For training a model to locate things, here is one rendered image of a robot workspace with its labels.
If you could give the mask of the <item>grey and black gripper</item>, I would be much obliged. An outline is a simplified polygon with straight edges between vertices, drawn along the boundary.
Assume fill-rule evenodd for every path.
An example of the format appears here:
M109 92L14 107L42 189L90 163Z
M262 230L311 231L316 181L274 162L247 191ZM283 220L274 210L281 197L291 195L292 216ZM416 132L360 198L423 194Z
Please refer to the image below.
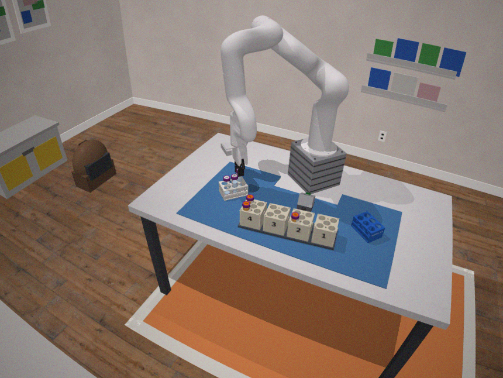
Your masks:
M232 149L232 156L235 161L235 172L237 170L238 177L244 176L245 165L248 164L247 159L247 145L244 146L234 146L237 148ZM244 165L245 164L245 165Z

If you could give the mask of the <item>blue tube rack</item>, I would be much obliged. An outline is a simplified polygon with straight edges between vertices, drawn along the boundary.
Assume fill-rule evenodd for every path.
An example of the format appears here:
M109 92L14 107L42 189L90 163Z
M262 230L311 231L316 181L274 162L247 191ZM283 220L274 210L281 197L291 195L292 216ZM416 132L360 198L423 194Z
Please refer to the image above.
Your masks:
M367 217L367 214L369 214L369 218ZM370 219L375 220L375 223L373 223ZM379 229L376 224L380 225L381 228ZM367 243L382 238L385 230L385 227L380 224L368 211L355 215L352 220L352 227Z

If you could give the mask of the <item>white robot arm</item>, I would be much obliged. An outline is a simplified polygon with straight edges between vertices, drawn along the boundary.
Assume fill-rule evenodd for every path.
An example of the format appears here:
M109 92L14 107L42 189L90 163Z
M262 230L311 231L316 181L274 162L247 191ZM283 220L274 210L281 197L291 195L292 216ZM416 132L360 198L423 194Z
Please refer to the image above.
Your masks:
M348 80L267 16L256 17L251 29L231 34L221 45L226 98L234 110L230 113L230 142L221 143L225 155L231 156L231 149L237 148L234 146L247 145L256 138L256 116L246 95L243 57L267 49L274 50L322 91L313 104L309 137L302 140L301 148L313 156L333 156L337 152L332 142L336 114L348 95Z

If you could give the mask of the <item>beige bucket adapter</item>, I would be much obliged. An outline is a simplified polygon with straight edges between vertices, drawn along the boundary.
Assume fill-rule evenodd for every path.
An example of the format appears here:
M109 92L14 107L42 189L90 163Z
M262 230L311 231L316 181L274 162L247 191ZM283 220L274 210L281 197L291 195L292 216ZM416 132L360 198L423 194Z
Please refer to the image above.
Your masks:
M253 200L250 209L240 209L240 225L260 230L263 225L264 214L267 211L267 202Z
M295 208L293 209L292 212L299 213L299 219L298 222L292 222L290 216L290 220L288 221L287 237L304 240L308 242L309 230L311 230L311 227L313 225L313 219L315 213Z
M263 231L284 236L290 220L290 207L270 203L263 219Z
M318 214L314 223L312 243L333 247L339 218Z

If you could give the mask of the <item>white tube rack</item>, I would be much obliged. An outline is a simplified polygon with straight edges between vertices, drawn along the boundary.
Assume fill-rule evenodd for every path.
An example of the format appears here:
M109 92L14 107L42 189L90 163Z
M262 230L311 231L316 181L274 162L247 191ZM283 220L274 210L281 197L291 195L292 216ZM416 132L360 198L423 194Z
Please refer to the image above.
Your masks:
M245 180L242 178L242 181L237 182L237 187L233 188L232 183L230 183L230 189L226 190L224 189L224 185L222 185L224 181L219 181L219 192L223 198L224 201L226 200L231 200L234 198L239 198L239 197L244 197L248 195L248 185L245 182ZM239 184L242 183L242 186ZM232 193L232 190L237 189L236 193ZM225 191L230 191L230 194L225 195Z

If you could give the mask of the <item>blue flat mat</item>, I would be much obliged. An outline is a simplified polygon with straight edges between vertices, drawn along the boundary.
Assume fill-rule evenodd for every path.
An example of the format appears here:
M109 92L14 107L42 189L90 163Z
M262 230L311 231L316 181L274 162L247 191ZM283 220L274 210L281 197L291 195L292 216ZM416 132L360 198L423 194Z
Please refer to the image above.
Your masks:
M240 209L246 196L224 201L219 192L223 176L236 174L235 163L229 162L176 214L204 225L248 240L266 248L292 256L387 289L394 257L402 212L342 194L338 204L315 199L315 213L339 218L338 233L333 250L283 239L276 236L238 228ZM276 187L281 176L245 166L244 176L248 195L254 200L297 208L299 193ZM382 238L367 243L352 227L355 215L369 212L384 227Z

